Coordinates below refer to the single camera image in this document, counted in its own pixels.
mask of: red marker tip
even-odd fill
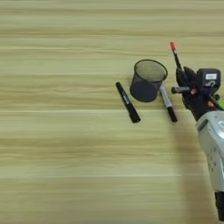
[[[173,51],[176,50],[176,46],[175,46],[174,42],[171,42],[171,49],[172,49]]]

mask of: table surface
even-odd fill
[[[183,65],[224,71],[223,11],[218,0],[0,0],[1,224],[217,223],[195,121],[171,95],[169,42]],[[141,59],[167,67],[177,123],[160,96],[130,96]]]

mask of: marker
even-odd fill
[[[127,96],[125,91],[123,90],[122,84],[120,82],[117,82],[116,87],[118,89],[119,94],[122,97],[123,103],[126,107],[126,109],[129,111],[129,117],[133,123],[139,123],[141,121],[138,113],[136,112],[134,106],[132,105],[130,98]]]
[[[168,113],[170,115],[170,118],[175,123],[178,120],[178,118],[175,115],[171,100],[165,90],[165,86],[162,84],[159,90],[160,90],[160,94],[162,95],[162,98],[164,100],[164,105],[166,106]]]

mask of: black marker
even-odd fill
[[[162,95],[162,98],[164,100],[164,105],[166,106],[168,113],[171,117],[171,120],[175,123],[178,120],[178,118],[175,115],[171,100],[170,100],[163,84],[161,85],[159,90],[160,90],[160,94]]]
[[[122,84],[120,82],[117,82],[116,87],[118,89],[118,92],[120,93],[123,103],[126,107],[126,109],[129,111],[129,116],[130,119],[133,123],[139,123],[141,121],[139,115],[137,114],[134,106],[132,105],[129,97],[127,96],[127,94],[125,93],[125,91],[123,90]]]

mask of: pen holder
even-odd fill
[[[134,66],[134,76],[129,88],[131,95],[140,102],[152,102],[168,75],[161,63],[152,59],[142,59]]]

